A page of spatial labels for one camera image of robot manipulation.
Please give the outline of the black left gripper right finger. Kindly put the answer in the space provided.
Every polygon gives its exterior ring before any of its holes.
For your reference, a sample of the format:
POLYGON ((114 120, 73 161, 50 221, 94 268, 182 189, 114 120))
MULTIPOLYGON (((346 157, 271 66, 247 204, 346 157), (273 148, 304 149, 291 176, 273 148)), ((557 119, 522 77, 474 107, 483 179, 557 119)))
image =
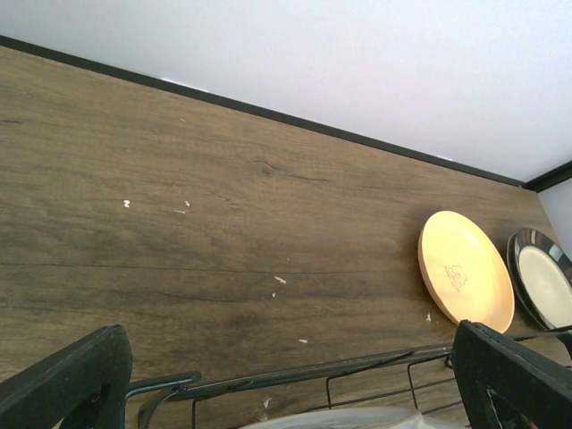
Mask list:
POLYGON ((571 370, 483 325, 463 321, 451 362, 472 428, 569 428, 571 370))

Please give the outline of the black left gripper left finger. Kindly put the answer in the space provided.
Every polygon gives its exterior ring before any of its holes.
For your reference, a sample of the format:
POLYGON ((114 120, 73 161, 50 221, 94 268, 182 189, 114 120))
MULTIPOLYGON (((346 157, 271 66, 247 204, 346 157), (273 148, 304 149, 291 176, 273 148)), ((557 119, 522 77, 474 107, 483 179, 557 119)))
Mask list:
POLYGON ((121 428, 132 351, 104 326, 1 382, 3 428, 121 428))

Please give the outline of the yellow orange plate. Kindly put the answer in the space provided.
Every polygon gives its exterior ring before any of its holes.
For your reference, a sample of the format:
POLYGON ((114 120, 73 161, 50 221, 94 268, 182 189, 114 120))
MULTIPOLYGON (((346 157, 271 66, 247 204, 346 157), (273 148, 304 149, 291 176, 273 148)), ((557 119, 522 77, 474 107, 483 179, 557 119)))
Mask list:
POLYGON ((505 333, 515 314, 508 269, 489 236, 468 217, 439 211, 425 221, 417 243, 425 287, 454 324, 463 320, 505 333))

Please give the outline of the black rimmed cream plate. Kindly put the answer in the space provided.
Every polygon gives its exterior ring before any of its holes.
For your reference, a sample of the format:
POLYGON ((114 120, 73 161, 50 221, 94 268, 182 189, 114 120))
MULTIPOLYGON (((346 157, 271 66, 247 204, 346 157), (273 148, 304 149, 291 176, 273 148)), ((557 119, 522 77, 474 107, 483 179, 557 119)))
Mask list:
POLYGON ((546 330, 571 325, 571 260, 540 231, 524 228, 517 234, 517 269, 546 330))

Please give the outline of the light green flower plate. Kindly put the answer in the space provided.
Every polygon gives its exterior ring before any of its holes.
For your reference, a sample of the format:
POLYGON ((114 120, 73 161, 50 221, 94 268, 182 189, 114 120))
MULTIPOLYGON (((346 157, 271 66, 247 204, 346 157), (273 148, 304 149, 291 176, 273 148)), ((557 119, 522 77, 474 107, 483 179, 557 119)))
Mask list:
POLYGON ((530 302, 529 297, 525 294, 524 287, 520 281, 517 269, 517 234, 510 236, 506 247, 506 265, 512 282, 513 291, 517 297, 518 306, 527 314, 527 317, 542 330, 546 328, 545 324, 537 314, 534 306, 530 302))

